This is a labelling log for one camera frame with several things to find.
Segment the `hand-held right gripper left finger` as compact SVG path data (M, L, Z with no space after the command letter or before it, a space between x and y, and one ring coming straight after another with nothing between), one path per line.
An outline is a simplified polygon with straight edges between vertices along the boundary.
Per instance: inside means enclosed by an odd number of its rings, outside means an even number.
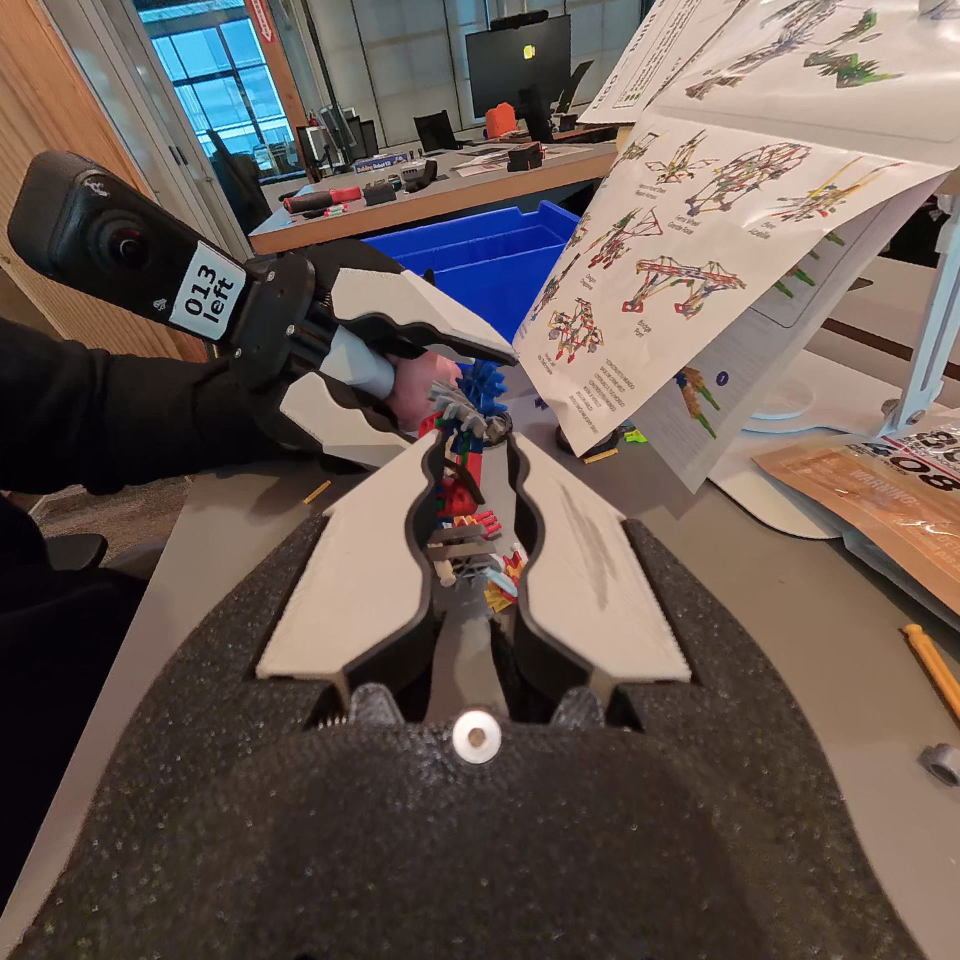
M437 642L433 567L443 436L430 431L321 516L320 534L256 665L259 680L325 681L344 698L398 694Z

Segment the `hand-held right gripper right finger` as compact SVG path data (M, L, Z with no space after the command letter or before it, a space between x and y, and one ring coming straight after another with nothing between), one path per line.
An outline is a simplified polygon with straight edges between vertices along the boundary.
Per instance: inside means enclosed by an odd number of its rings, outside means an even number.
M512 641L521 677L555 702L578 687L608 702L622 686L690 683L627 517L522 435L507 459L528 557Z

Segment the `blue snowflake connector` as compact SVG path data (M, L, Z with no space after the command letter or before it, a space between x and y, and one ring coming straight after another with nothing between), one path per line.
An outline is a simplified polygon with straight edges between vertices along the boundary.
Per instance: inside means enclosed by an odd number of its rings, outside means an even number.
M457 378L458 388L485 419L508 412L499 402L507 386L497 363L477 359L471 364L458 363L457 367L461 373Z

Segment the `colourful construction toy model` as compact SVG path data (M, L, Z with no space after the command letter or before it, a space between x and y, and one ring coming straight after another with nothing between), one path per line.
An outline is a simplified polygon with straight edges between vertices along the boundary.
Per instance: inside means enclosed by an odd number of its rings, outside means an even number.
M497 548L503 525L482 491L486 418L458 386L434 381L428 394L433 412L418 429L442 440L442 463L435 487L437 525L425 554L444 589L470 587L483 594L490 612L501 617L519 600L527 564L522 546L505 554Z

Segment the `person's left forearm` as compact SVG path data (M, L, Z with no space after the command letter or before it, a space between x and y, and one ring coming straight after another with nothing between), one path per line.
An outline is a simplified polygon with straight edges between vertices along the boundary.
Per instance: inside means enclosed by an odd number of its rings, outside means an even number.
M2 319L2 490L108 495L291 455L225 360L111 354Z

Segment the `person's left hand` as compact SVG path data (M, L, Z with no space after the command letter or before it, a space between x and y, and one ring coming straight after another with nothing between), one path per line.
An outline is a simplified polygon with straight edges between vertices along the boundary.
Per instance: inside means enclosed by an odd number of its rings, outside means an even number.
M428 395L434 381L456 386L462 371L455 362L429 350L414 359L392 354L387 359L393 367L393 383L385 403L399 428L417 435L421 422L433 412Z

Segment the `long wooden table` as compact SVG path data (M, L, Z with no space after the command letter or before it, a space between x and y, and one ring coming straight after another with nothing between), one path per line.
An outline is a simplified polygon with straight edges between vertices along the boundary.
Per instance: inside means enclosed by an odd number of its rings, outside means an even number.
M461 214L520 202L526 197L558 193L566 196L582 185L608 174L617 155L615 141L579 145L577 150L547 157L529 172L502 169L463 177L453 171L458 161L451 152L438 158L438 179L414 194L366 206L364 199L351 201L346 213L332 218L306 218L278 207L248 237L260 255L279 254L343 237L365 237Z

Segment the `wooden pillar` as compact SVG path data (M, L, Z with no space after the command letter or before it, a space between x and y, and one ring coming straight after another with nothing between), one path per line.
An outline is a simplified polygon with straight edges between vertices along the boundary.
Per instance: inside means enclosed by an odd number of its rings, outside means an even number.
M45 150L81 154L152 191L42 3L3 1L1 14L2 316L113 354L206 361L200 340L71 291L15 254L9 216L30 161Z

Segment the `black office chair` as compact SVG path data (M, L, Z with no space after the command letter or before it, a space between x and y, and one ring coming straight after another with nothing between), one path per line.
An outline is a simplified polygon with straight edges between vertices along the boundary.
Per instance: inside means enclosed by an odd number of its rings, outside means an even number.
M414 127L424 156L442 151L459 151L463 147L454 134L446 109L414 116Z

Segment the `toy models instruction sheet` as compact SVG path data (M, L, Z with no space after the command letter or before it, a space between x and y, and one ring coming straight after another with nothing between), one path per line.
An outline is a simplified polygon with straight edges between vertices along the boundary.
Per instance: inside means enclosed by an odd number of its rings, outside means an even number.
M830 228L950 167L652 116L634 125L513 340L580 456Z

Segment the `white instruction booklet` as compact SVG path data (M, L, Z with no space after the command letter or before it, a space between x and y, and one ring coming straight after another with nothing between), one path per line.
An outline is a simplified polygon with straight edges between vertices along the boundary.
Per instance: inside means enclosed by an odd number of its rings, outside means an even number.
M876 208L835 226L633 416L650 447L691 493L747 420L763 391L810 340L813 322L873 254Z

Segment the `black monitor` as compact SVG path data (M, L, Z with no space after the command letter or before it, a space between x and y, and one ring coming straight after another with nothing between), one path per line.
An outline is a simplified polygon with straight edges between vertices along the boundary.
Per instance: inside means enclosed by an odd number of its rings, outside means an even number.
M552 143L550 107L571 73L570 15L532 10L490 26L464 39L473 117L507 104L534 141Z

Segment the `brown plastic bag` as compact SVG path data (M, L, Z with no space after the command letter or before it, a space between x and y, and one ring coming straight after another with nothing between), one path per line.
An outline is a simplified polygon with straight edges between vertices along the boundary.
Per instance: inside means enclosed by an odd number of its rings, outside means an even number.
M852 526L958 615L958 411L904 436L806 438L753 462Z

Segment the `long yellow rod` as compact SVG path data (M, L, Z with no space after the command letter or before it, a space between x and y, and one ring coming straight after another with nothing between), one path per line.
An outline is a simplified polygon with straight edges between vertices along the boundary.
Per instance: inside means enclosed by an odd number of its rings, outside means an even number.
M900 632L923 669L930 683L937 691L953 721L959 725L959 681L947 666L937 650L932 638L918 624L907 624Z

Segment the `white metal stand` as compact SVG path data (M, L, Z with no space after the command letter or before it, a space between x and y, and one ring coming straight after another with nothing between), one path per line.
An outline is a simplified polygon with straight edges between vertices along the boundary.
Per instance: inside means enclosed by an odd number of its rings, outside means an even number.
M937 275L913 350L909 378L898 399L884 404L878 436L905 436L930 411L959 331L959 195L955 186L939 197L948 214L938 239Z

